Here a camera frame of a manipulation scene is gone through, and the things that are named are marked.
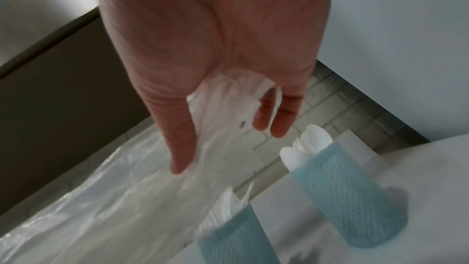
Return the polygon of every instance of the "white table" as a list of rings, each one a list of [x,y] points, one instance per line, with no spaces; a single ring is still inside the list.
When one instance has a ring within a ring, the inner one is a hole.
[[[387,164],[352,132],[338,140],[408,210],[408,225],[380,247],[350,248],[285,176],[251,202],[282,264],[469,263],[469,135],[386,154]],[[204,262],[193,243],[169,263]]]

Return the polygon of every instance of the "blue mesh cup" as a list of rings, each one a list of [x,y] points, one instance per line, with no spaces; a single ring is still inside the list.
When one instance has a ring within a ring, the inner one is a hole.
[[[338,142],[291,175],[352,247],[383,244],[407,223],[403,211]]]
[[[250,205],[197,243],[206,264],[280,264]]]

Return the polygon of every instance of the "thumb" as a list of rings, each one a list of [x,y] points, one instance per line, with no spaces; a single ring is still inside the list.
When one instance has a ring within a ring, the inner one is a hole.
[[[197,136],[186,98],[156,97],[145,104],[171,152],[171,172],[180,174],[192,162]]]

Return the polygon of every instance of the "white wall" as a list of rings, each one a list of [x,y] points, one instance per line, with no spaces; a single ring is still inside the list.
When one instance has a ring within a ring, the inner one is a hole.
[[[333,0],[319,60],[430,140],[469,132],[469,0]]]

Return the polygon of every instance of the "finger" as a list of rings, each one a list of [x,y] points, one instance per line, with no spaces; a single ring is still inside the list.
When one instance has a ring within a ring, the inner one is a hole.
[[[270,118],[274,112],[277,88],[269,89],[260,100],[260,108],[254,116],[253,128],[264,131],[269,127]]]
[[[171,152],[171,172],[183,172],[193,161],[197,136],[186,98],[145,100]]]
[[[282,102],[278,107],[277,115],[270,128],[270,133],[273,137],[280,138],[287,134],[298,115],[306,88],[306,84],[282,88]]]

